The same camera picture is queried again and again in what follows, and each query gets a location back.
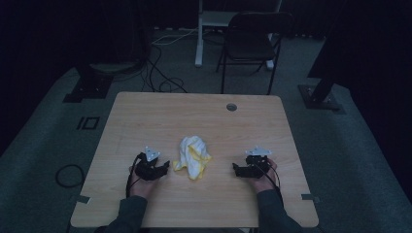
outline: tripod base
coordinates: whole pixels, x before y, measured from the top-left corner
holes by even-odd
[[[307,109],[332,110],[336,114],[346,114],[342,105],[336,103],[332,93],[329,93],[323,101],[314,101],[312,94],[316,88],[315,86],[302,84],[297,87],[299,88],[303,102],[305,103]]]

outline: wooden table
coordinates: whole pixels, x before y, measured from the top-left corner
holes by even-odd
[[[226,105],[237,106],[234,112]],[[143,219],[143,227],[258,227],[256,195],[236,178],[232,162],[246,165],[245,150],[272,150],[278,164],[285,209],[300,225],[313,227],[318,216],[292,133],[276,96],[134,93],[118,95],[71,223],[77,227],[109,224],[124,198],[128,167],[149,146],[161,152],[158,164],[178,160],[184,137],[199,136],[212,160],[203,179],[169,168],[162,177]]]

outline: metal bracket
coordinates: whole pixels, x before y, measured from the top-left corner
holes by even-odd
[[[255,155],[269,155],[269,154],[272,154],[272,151],[266,150],[266,149],[263,149],[263,148],[260,148],[260,147],[256,146],[252,150],[245,150],[245,153],[247,155],[253,155],[253,156],[255,156]]]
[[[145,147],[145,154],[146,154],[146,158],[148,159],[148,162],[152,162],[153,160],[155,160],[156,158],[160,156],[159,151],[153,150],[149,147]]]

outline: yellow cloth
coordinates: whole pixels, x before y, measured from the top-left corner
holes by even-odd
[[[189,178],[201,179],[206,164],[212,158],[206,150],[206,144],[198,136],[186,137],[180,144],[180,161],[173,161],[173,170],[188,167]]]

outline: gray carpet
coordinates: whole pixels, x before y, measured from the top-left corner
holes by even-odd
[[[209,33],[205,37],[200,68],[194,67],[195,37],[159,46],[162,56],[157,67],[167,77],[184,81],[184,89],[190,93],[220,92],[221,73],[215,68],[221,51],[216,42],[221,42],[222,36]],[[411,204],[349,91],[341,86],[332,90],[345,115],[308,110],[302,102],[297,85],[316,85],[319,81],[306,76],[322,44],[312,39],[286,39],[272,89],[272,94],[283,100],[307,181],[320,199],[316,203],[320,226],[327,233],[412,232]],[[158,51],[153,49],[151,61],[155,62],[157,56]],[[225,93],[264,94],[270,72],[263,69],[249,76],[255,69],[228,67]],[[118,75],[106,99],[85,99],[77,104],[62,103],[79,78],[74,69],[55,83],[0,158],[0,232],[66,231],[81,189],[59,186],[55,173],[68,164],[77,164],[87,172],[117,93],[151,91],[142,77],[138,73]],[[162,81],[159,73],[153,74],[156,88]],[[100,117],[96,129],[78,129],[82,117]],[[80,178],[74,168],[60,174],[65,183]],[[313,228],[304,232],[322,231]]]

